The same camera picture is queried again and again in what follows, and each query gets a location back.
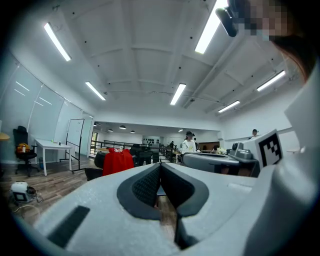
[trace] white ceiling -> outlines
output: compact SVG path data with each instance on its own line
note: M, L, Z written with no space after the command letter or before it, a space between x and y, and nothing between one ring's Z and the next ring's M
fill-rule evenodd
M179 128L175 127L165 127L156 125L144 125L144 124L132 124L132 123L116 123L116 122L96 122L97 126L94 127L95 130L108 132L112 129L115 133L125 133L129 134L131 131L135 131L136 134L146 135L146 136L180 136L184 137L187 131L192 131L196 136L203 132L213 132L212 130L202 130L202 129L188 129L182 127L183 131L179 132ZM120 129L119 126L124 125L126 129Z
M214 3L51 1L43 7L42 16L34 15L38 20L28 43L52 72L100 109L114 102L125 104L128 98L139 100L152 92L155 101L169 104L179 83L187 87L177 108L218 113L235 100L241 101L237 106L241 108L288 81L294 67L284 62L271 42L247 31L231 38L221 25L206 52L195 52ZM46 35L46 22L51 23L71 61L65 62ZM289 76L257 94L259 85L283 69L290 71ZM101 93L107 92L107 100L101 101L85 85L87 81Z

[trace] whiteboard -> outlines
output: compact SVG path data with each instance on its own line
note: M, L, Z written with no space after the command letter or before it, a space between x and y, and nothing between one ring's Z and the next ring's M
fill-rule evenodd
M67 142L80 146L80 137L84 119L70 119Z

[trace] red cloth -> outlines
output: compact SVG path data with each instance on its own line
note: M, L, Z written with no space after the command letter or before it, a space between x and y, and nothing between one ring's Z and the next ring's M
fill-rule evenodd
M134 161L129 149L118 152L116 148L109 148L104 157L102 176L115 174L134 167Z

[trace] bag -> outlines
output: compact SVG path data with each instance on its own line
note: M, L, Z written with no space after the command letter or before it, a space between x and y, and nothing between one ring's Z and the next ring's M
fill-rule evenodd
M23 147L25 147L25 153L30 152L30 147L29 147L28 144L26 144L26 143L20 143L20 144L16 147L16 152L17 152L17 153L24 153Z

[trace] flowers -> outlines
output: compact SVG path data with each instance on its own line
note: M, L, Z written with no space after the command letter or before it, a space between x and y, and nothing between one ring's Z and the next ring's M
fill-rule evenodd
M216 152L215 152L216 154L219 154L219 155L226 155L227 154L227 150L226 149L224 149L223 147L218 147L217 149L216 149Z

